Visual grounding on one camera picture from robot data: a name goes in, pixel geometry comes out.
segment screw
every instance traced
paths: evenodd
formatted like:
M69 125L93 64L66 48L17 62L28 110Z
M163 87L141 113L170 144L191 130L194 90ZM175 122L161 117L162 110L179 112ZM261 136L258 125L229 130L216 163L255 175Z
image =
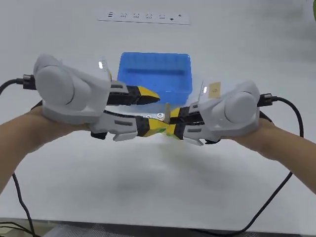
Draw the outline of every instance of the screw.
M163 117L164 117L164 114L163 114L163 113L158 113L158 114L157 114L157 118L158 118L158 119L162 119Z

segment sticker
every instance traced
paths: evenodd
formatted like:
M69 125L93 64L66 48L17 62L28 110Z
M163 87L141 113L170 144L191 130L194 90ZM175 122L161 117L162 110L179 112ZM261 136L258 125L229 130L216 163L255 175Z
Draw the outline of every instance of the sticker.
M208 85L208 98L215 99L221 97L221 83L214 82Z

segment blue plastic bin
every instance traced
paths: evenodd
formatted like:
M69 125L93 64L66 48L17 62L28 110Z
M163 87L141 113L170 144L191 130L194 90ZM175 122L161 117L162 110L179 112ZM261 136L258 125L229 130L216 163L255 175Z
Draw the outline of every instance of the blue plastic bin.
M156 92L160 104L183 105L192 92L190 57L177 53L124 52L118 81Z

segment white table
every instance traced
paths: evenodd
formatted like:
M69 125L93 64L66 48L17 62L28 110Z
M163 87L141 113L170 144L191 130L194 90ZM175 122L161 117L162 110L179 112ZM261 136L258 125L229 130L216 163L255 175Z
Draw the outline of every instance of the white table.
M5 0L0 81L32 73L43 52L90 73L92 59L106 56L113 75L124 51L188 53L195 81L251 79L262 93L293 101L315 142L316 30L302 17L303 2ZM94 11L102 7L181 11L192 25L97 22ZM0 122L39 99L11 86L0 98ZM263 111L298 132L285 105ZM34 219L222 230L243 228L287 173L230 141L196 147L159 134L116 143L85 132L44 146L16 170ZM0 217L25 218L12 181L0 196ZM315 235L315 220L316 197L294 177L251 230Z

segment power strip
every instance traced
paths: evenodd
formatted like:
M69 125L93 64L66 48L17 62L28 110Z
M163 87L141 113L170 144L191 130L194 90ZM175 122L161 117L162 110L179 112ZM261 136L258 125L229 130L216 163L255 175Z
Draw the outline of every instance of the power strip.
M165 14L109 10L100 12L98 14L98 21L190 25L190 19L185 13Z

